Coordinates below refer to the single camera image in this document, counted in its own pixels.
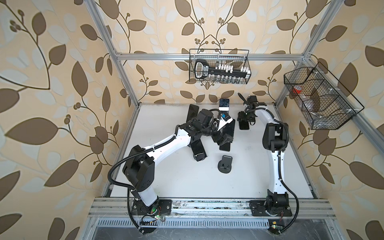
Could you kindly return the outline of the green phone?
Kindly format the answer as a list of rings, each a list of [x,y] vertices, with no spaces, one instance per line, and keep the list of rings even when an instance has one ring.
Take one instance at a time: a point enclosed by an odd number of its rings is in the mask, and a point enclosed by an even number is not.
[[[193,151],[194,159],[197,162],[204,160],[207,157],[205,148],[201,140],[195,141],[190,144],[190,148]]]

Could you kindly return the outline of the black phone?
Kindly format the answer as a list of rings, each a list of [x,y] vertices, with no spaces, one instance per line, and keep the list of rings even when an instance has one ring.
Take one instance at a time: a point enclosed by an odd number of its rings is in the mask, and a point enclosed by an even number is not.
[[[239,121],[239,128],[240,130],[249,130],[250,129],[249,121]]]

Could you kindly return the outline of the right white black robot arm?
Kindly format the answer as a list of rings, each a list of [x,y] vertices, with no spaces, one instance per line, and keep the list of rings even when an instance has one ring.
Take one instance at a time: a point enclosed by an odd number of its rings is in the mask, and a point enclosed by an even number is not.
[[[267,104],[258,101],[256,96],[245,98],[238,93],[244,102],[245,110],[238,115],[238,122],[262,121],[265,130],[262,145],[270,157],[270,186],[263,205],[267,215],[276,216],[279,212],[289,210],[289,194],[297,196],[284,181],[284,155],[289,143],[288,125],[279,121],[267,108]]]

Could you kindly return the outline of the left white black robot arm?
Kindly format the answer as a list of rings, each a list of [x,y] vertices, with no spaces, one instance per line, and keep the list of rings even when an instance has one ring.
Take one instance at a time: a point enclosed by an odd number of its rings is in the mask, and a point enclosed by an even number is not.
[[[132,153],[110,168],[108,181],[127,188],[146,207],[152,207],[159,199],[152,187],[156,165],[177,150],[198,143],[202,136],[211,137],[218,146],[231,143],[233,137],[224,133],[224,127],[233,121],[228,112],[202,109],[186,123],[177,125],[173,135],[145,148],[135,146]]]

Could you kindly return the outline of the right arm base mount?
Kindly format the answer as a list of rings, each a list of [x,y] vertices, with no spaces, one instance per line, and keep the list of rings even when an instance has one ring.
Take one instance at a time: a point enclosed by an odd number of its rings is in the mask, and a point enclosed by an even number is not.
[[[266,200],[251,200],[249,207],[253,217],[292,217],[293,213],[288,204],[267,203]]]

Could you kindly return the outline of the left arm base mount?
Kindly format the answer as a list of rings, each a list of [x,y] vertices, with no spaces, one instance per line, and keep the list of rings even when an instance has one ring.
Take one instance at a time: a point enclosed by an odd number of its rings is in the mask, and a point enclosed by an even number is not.
[[[170,199],[157,199],[150,206],[146,206],[142,200],[134,200],[131,212],[133,215],[160,215],[168,216],[172,211],[173,201]]]

